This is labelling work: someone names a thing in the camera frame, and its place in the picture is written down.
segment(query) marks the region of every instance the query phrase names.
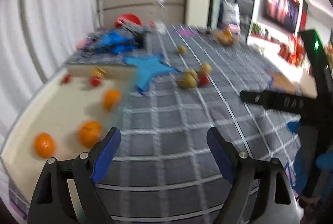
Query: orange fruit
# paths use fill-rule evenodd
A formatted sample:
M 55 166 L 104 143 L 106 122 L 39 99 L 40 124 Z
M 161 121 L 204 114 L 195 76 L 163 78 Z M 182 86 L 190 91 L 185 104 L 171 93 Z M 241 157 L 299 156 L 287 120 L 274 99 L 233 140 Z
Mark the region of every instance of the orange fruit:
M 108 90 L 103 96 L 103 107 L 107 111 L 110 111 L 116 106 L 122 98 L 122 93 L 116 90 Z
M 97 121 L 85 121 L 78 132 L 79 142 L 88 149 L 101 140 L 102 125 Z
M 53 138 L 47 133 L 40 133 L 35 137 L 34 149 L 41 158 L 50 158 L 56 148 Z

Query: blue star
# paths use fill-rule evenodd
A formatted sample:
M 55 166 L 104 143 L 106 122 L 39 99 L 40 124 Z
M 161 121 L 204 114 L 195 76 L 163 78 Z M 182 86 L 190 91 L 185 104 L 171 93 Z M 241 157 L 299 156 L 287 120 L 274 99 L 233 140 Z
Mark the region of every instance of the blue star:
M 178 73 L 179 71 L 162 62 L 163 55 L 144 56 L 134 58 L 132 56 L 124 57 L 124 63 L 134 65 L 138 70 L 136 86 L 139 93 L 149 89 L 150 81 L 156 76 L 166 75 L 168 73 Z

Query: television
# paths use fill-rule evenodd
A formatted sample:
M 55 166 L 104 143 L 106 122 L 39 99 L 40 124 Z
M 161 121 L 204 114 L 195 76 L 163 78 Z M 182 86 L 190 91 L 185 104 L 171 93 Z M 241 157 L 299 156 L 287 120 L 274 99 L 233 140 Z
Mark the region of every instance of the television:
M 299 5 L 293 0 L 265 0 L 264 17 L 288 32 L 294 33 Z

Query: curtain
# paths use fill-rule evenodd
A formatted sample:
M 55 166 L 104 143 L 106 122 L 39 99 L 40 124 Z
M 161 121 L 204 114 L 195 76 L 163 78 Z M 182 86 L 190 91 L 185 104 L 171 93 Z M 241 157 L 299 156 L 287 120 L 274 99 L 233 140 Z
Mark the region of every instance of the curtain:
M 94 30 L 96 0 L 0 0 L 0 149 L 29 101 Z M 0 196 L 9 206 L 0 163 Z

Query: red ball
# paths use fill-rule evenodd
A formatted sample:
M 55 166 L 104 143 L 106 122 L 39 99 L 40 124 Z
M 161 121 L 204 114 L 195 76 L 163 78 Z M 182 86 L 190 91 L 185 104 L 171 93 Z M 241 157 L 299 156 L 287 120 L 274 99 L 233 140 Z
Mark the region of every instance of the red ball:
M 62 83 L 63 84 L 68 84 L 70 81 L 71 81 L 71 75 L 65 75 L 63 80 L 62 80 Z
M 209 78 L 207 75 L 198 74 L 198 78 L 199 78 L 198 86 L 206 86 L 209 84 Z
M 102 80 L 98 76 L 92 76 L 89 82 L 92 86 L 99 86 L 102 83 Z

